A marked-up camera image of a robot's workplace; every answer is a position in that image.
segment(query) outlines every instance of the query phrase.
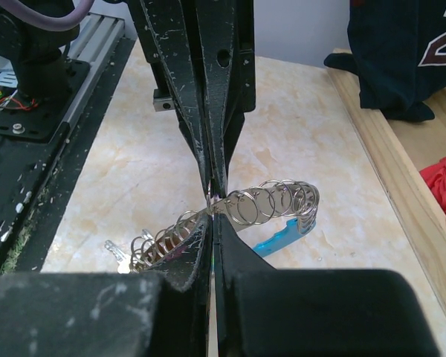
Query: black mounting plate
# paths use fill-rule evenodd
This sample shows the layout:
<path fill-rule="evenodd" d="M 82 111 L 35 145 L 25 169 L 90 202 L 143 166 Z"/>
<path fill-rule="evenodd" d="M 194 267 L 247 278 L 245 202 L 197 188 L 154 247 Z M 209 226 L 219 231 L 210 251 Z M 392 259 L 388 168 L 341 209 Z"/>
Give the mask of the black mounting plate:
<path fill-rule="evenodd" d="M 30 111 L 2 110 L 0 112 L 0 135 L 23 141 L 47 143 L 53 137 L 62 122 L 68 108 L 80 90 L 90 65 L 87 62 L 72 60 L 67 70 L 69 78 L 69 95 L 55 100 L 44 101 Z M 13 132 L 13 125 L 19 123 L 25 128 L 21 134 Z"/>

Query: blue plastic handle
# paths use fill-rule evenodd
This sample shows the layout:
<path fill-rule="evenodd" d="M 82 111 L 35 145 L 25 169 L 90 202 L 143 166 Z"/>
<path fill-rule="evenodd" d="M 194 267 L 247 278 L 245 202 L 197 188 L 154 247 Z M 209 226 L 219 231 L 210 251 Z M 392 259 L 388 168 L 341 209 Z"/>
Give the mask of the blue plastic handle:
<path fill-rule="evenodd" d="M 260 257 L 267 257 L 269 254 L 272 254 L 280 249 L 283 249 L 290 245 L 291 243 L 297 241 L 301 237 L 304 237 L 315 227 L 314 224 L 308 228 L 305 232 L 300 233 L 297 230 L 297 219 L 291 219 L 286 222 L 286 227 L 282 230 L 274 234 L 270 239 L 257 244 L 253 250 Z"/>

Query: bolt hole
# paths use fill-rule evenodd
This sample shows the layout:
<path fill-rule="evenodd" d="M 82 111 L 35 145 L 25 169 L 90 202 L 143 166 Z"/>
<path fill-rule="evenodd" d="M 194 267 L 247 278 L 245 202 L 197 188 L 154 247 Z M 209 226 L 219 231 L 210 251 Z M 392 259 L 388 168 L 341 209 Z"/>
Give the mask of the bolt hole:
<path fill-rule="evenodd" d="M 216 60 L 222 68 L 228 67 L 231 61 L 230 52 L 228 52 L 228 50 L 220 50 L 216 56 Z"/>

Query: beige countertop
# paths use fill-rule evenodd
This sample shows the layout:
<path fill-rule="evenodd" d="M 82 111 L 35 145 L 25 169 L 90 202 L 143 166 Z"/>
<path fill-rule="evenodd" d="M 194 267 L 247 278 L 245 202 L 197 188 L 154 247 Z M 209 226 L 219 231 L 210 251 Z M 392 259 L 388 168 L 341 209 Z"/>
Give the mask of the beige countertop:
<path fill-rule="evenodd" d="M 267 257 L 277 268 L 388 268 L 415 289 L 446 356 L 446 317 L 401 228 L 332 82 L 321 68 L 257 58 L 257 108 L 231 161 L 230 190 L 268 179 L 320 191 L 317 227 Z M 205 203 L 198 169 L 174 112 L 156 113 L 155 82 L 140 45 L 81 172 L 43 271 L 117 271 L 107 239 L 129 252 Z M 250 246 L 285 227 L 274 219 L 241 232 Z"/>

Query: wooden board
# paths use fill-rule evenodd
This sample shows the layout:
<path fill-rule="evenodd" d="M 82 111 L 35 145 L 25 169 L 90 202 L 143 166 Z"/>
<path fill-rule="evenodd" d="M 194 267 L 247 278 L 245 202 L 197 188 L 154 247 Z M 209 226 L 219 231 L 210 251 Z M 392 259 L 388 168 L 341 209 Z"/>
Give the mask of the wooden board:
<path fill-rule="evenodd" d="M 389 120 L 418 171 L 446 157 L 446 89 L 433 95 L 427 105 L 434 111 L 435 120 L 417 124 Z"/>
<path fill-rule="evenodd" d="M 357 77 L 336 69 L 329 69 L 329 74 L 446 311 L 446 215 L 384 116 L 379 111 L 360 108 Z"/>

